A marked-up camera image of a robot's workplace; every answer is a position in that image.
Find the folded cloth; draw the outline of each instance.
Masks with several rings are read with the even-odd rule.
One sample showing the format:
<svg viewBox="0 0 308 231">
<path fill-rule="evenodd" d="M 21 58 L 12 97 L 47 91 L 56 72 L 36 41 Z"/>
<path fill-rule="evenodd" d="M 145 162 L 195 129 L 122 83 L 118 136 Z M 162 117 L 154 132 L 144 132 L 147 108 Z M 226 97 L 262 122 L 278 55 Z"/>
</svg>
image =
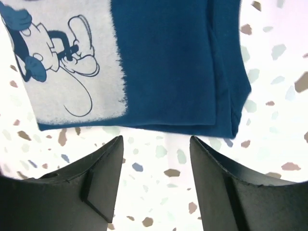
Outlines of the folded cloth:
<svg viewBox="0 0 308 231">
<path fill-rule="evenodd" d="M 234 138 L 251 91 L 240 0 L 0 0 L 40 130 Z"/>
</svg>

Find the folded t-shirt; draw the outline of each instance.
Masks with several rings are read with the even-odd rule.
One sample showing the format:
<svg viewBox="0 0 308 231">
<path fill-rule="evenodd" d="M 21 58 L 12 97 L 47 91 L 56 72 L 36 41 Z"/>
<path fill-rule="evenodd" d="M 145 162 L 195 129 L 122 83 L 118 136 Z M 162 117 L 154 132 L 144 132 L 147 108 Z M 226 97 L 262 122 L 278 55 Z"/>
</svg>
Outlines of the folded t-shirt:
<svg viewBox="0 0 308 231">
<path fill-rule="evenodd" d="M 41 130 L 233 138 L 251 90 L 239 2 L 0 0 L 0 14 Z"/>
</svg>

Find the brown speckle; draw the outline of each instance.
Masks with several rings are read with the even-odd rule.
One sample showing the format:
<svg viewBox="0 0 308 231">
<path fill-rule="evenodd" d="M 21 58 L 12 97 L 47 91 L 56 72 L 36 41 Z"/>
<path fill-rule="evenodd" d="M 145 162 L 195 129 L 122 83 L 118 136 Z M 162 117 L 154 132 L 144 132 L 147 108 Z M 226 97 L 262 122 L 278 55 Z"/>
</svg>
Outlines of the brown speckle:
<svg viewBox="0 0 308 231">
<path fill-rule="evenodd" d="M 80 127 L 75 128 L 75 132 L 76 132 L 76 134 L 79 136 L 79 135 L 80 135 L 80 133 L 81 133 L 81 129 L 80 129 Z"/>
<path fill-rule="evenodd" d="M 266 175 L 270 176 L 270 177 L 278 178 L 278 179 L 281 178 L 281 175 L 279 173 L 276 173 L 276 172 L 269 172 Z"/>
<path fill-rule="evenodd" d="M 241 143 L 241 146 L 242 146 L 243 148 L 248 148 L 249 145 L 250 145 L 250 141 L 244 141 L 243 143 Z"/>
<path fill-rule="evenodd" d="M 255 7 L 258 11 L 261 11 L 261 3 L 258 1 L 253 1 L 251 4 L 253 7 Z"/>
<path fill-rule="evenodd" d="M 67 129 L 64 128 L 59 133 L 59 139 L 58 143 L 63 147 L 66 144 L 67 138 L 66 138 L 66 131 Z"/>
<path fill-rule="evenodd" d="M 14 65 L 10 65 L 10 68 L 17 72 L 17 69 L 16 69 L 16 67 Z"/>
<path fill-rule="evenodd" d="M 297 164 L 292 162 L 285 163 L 281 168 L 285 171 L 299 171 L 301 169 Z"/>
<path fill-rule="evenodd" d="M 166 171 L 164 171 L 164 174 L 168 177 L 179 177 L 181 172 L 176 170 L 176 169 L 168 169 Z"/>
<path fill-rule="evenodd" d="M 252 35 L 252 29 L 249 24 L 241 26 L 241 32 L 246 35 Z"/>
<path fill-rule="evenodd" d="M 108 229 L 115 230 L 115 226 L 111 223 L 108 224 Z"/>
<path fill-rule="evenodd" d="M 146 217 L 143 221 L 142 221 L 142 224 L 144 227 L 150 227 L 153 225 L 153 219 L 152 218 L 148 218 Z"/>
<path fill-rule="evenodd" d="M 25 139 L 25 140 L 27 140 L 27 141 L 30 141 L 30 140 L 31 140 L 30 137 L 28 136 L 28 134 L 25 133 L 24 131 L 19 131 L 19 132 L 17 132 L 17 133 L 18 133 L 18 136 L 20 136 L 21 138 L 23 138 L 23 139 Z"/>
<path fill-rule="evenodd" d="M 296 92 L 301 93 L 308 89 L 308 72 L 305 72 L 299 79 L 294 83 Z"/>
<path fill-rule="evenodd" d="M 13 123 L 14 126 L 18 126 L 20 124 L 20 121 L 17 119 L 15 120 L 15 122 Z"/>
<path fill-rule="evenodd" d="M 274 106 L 275 103 L 274 103 L 274 101 L 268 101 L 265 105 L 266 106 Z"/>
<path fill-rule="evenodd" d="M 10 85 L 11 85 L 13 88 L 17 88 L 17 87 L 18 87 L 17 83 L 16 83 L 14 80 L 12 80 L 12 81 L 10 82 Z"/>
<path fill-rule="evenodd" d="M 306 142 L 308 143 L 308 132 L 304 135 L 304 139 L 305 139 Z"/>
<path fill-rule="evenodd" d="M 17 175 L 21 178 L 21 179 L 28 179 L 27 176 L 25 176 L 24 174 L 22 174 L 20 171 L 17 171 Z"/>
<path fill-rule="evenodd" d="M 194 202 L 188 204 L 188 210 L 190 214 L 193 214 L 197 210 L 197 205 Z"/>
<path fill-rule="evenodd" d="M 130 220 L 132 220 L 132 221 L 135 220 L 135 218 L 133 218 L 133 217 L 131 217 L 131 216 L 127 216 L 127 218 L 130 219 Z"/>
</svg>

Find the cartoon hand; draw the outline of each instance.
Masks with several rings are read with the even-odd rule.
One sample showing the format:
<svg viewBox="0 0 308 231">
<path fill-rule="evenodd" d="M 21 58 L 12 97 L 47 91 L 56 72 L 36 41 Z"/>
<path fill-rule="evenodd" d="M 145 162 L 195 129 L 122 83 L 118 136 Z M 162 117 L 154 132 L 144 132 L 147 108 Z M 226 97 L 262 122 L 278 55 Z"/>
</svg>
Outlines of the cartoon hand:
<svg viewBox="0 0 308 231">
<path fill-rule="evenodd" d="M 2 2 L 0 2 L 0 14 L 6 26 L 12 30 L 26 30 L 32 23 L 32 16 L 27 10 L 16 11 L 12 7 L 4 5 Z"/>
<path fill-rule="evenodd" d="M 28 56 L 25 59 L 25 68 L 26 68 L 26 75 L 30 73 L 33 79 L 39 82 L 45 82 L 47 79 L 47 73 L 45 67 L 43 66 L 42 62 L 37 58 Z"/>
</svg>

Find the speckled tabletop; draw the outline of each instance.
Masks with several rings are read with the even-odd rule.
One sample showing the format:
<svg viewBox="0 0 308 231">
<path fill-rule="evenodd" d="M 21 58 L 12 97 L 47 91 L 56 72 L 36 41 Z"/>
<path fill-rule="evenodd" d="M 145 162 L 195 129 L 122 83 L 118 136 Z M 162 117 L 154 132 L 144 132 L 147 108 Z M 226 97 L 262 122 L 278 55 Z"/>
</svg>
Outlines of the speckled tabletop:
<svg viewBox="0 0 308 231">
<path fill-rule="evenodd" d="M 308 2 L 243 0 L 241 45 L 252 93 L 234 140 L 202 137 L 254 170 L 308 179 Z M 189 136 L 118 127 L 40 132 L 10 41 L 0 28 L 0 167 L 8 177 L 38 178 L 98 149 L 119 134 L 125 153 L 116 231 L 201 231 Z"/>
</svg>

